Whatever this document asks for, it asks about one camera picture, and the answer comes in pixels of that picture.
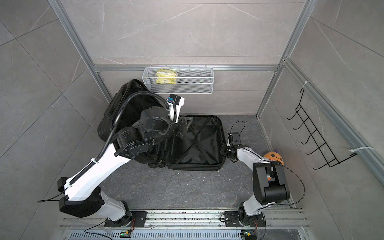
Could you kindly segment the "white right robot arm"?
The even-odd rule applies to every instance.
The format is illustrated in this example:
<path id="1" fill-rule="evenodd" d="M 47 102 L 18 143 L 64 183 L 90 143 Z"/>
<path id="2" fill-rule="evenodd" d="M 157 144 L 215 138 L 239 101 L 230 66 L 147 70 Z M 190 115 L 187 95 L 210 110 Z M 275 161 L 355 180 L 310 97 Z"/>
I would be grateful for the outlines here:
<path id="1" fill-rule="evenodd" d="M 263 157 L 242 143 L 241 132 L 230 131 L 228 141 L 221 149 L 221 155 L 231 162 L 242 162 L 252 170 L 253 193 L 242 202 L 236 212 L 225 211 L 219 220 L 227 227 L 266 226 L 263 210 L 289 200 L 291 194 L 285 170 L 297 176 L 275 157 Z"/>

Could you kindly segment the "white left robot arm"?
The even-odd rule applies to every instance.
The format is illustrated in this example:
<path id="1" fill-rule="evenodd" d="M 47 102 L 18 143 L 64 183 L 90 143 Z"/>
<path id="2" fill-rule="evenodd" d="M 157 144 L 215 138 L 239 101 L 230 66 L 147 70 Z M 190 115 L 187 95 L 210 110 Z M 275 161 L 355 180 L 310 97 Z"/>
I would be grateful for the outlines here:
<path id="1" fill-rule="evenodd" d="M 119 130 L 118 125 L 126 107 L 139 96 L 157 98 L 165 106 L 143 110 L 136 123 Z M 118 109 L 101 152 L 74 176 L 59 179 L 58 190 L 62 196 L 59 200 L 60 211 L 78 218 L 96 214 L 105 217 L 106 223 L 112 222 L 119 227 L 133 224 L 134 217 L 127 203 L 109 197 L 99 185 L 115 170 L 168 138 L 184 137 L 193 121 L 192 117 L 180 115 L 184 103 L 183 97 L 174 94 L 164 99 L 157 94 L 141 91 L 127 97 Z"/>

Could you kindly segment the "black hard-shell suitcase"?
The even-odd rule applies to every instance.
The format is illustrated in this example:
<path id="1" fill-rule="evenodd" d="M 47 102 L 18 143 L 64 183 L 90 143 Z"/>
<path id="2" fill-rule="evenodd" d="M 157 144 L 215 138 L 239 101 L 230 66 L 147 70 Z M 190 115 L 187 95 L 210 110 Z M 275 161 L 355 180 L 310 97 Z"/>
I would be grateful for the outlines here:
<path id="1" fill-rule="evenodd" d="M 133 79 L 124 84 L 113 97 L 97 128 L 99 138 L 106 141 L 114 118 L 123 101 L 136 92 L 147 92 L 148 88 Z M 222 121 L 212 115 L 192 115 L 193 121 L 184 138 L 170 137 L 147 153 L 135 157 L 135 161 L 151 168 L 168 167 L 183 171 L 218 171 L 225 162 L 220 154 L 226 144 Z"/>

